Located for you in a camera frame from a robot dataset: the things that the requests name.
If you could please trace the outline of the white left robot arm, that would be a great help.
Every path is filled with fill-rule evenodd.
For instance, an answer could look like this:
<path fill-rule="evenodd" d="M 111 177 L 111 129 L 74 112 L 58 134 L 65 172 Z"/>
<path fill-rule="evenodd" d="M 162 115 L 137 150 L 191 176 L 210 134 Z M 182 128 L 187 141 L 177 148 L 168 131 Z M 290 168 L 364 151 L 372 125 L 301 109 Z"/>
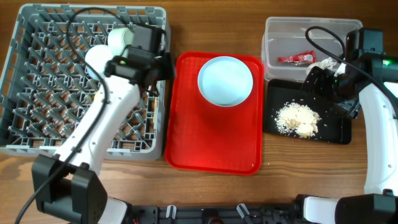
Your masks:
<path fill-rule="evenodd" d="M 168 52 L 129 53 L 106 62 L 97 97 L 52 157 L 32 166 L 38 211 L 70 223 L 134 223 L 133 206 L 108 196 L 99 172 L 112 140 L 145 90 L 174 75 Z"/>

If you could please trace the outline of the wooden chopstick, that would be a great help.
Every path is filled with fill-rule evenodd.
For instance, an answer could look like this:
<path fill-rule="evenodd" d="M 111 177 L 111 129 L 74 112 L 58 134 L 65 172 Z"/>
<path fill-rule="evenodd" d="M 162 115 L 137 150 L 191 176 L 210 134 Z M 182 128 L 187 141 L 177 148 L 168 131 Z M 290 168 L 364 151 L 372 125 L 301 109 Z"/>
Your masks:
<path fill-rule="evenodd" d="M 157 112 L 158 112 L 157 106 L 158 106 L 158 98 L 155 98 L 155 99 L 154 99 L 154 112 L 153 112 L 153 122 L 154 122 L 154 126 L 155 126 L 156 121 L 157 121 Z"/>

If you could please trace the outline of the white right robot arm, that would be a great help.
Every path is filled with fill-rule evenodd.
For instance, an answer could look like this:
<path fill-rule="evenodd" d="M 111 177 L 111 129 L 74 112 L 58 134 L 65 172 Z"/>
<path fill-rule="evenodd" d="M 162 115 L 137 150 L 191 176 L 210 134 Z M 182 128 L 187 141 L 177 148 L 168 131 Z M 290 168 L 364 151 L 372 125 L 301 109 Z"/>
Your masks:
<path fill-rule="evenodd" d="M 335 75 L 314 66 L 305 91 L 326 99 L 357 97 L 366 124 L 368 168 L 364 194 L 340 199 L 305 197 L 303 219 L 312 223 L 397 223 L 397 59 L 362 54 Z"/>

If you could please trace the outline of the small light blue bowl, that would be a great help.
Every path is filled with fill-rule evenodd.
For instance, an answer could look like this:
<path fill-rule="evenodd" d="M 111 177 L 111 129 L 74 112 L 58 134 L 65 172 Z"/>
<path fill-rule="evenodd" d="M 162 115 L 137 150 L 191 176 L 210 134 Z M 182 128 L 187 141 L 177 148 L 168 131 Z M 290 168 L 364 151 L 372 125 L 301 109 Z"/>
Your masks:
<path fill-rule="evenodd" d="M 104 71 L 108 61 L 113 59 L 111 49 L 107 45 L 96 45 L 87 51 L 85 61 L 104 78 Z"/>

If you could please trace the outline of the light green bowl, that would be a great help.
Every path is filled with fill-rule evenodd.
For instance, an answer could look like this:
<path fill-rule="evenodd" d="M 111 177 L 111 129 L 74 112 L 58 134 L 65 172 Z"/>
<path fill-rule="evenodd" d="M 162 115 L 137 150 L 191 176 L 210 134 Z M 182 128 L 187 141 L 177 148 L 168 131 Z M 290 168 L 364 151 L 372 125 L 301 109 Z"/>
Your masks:
<path fill-rule="evenodd" d="M 121 55 L 127 45 L 133 43 L 134 33 L 131 29 L 113 29 L 108 35 L 108 46 L 114 56 Z"/>

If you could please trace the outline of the white napkin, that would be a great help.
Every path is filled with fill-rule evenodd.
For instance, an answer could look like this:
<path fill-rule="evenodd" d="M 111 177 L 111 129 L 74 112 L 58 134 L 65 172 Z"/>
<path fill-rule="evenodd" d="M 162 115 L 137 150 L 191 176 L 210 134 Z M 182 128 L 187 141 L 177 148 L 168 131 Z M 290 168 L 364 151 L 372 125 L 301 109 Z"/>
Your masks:
<path fill-rule="evenodd" d="M 319 67 L 321 69 L 329 69 L 334 73 L 334 76 L 337 77 L 338 75 L 345 72 L 346 65 L 344 63 L 340 64 L 337 63 L 336 60 L 332 59 L 331 57 L 322 60 L 321 62 L 315 62 L 310 64 L 306 68 L 306 74 L 308 75 L 313 67 Z"/>

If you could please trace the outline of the light blue plate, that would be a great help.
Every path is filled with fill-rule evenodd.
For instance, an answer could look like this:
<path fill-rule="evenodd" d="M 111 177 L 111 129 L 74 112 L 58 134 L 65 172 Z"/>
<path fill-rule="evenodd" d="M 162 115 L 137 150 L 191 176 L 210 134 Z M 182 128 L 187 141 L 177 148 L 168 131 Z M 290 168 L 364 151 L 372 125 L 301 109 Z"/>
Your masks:
<path fill-rule="evenodd" d="M 216 106 L 232 107 L 249 97 L 254 79 L 248 66 L 241 60 L 220 56 L 202 66 L 197 85 L 206 101 Z"/>

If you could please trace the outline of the red sauce packet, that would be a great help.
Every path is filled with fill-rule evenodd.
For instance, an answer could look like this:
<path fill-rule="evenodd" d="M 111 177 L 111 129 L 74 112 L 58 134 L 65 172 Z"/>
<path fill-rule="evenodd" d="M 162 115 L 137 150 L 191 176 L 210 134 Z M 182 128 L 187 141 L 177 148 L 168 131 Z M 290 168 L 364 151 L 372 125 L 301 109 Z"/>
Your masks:
<path fill-rule="evenodd" d="M 287 62 L 287 63 L 292 63 L 294 65 L 312 64 L 315 63 L 316 61 L 317 61 L 316 55 L 313 50 L 309 50 L 293 56 L 278 58 L 278 62 Z"/>

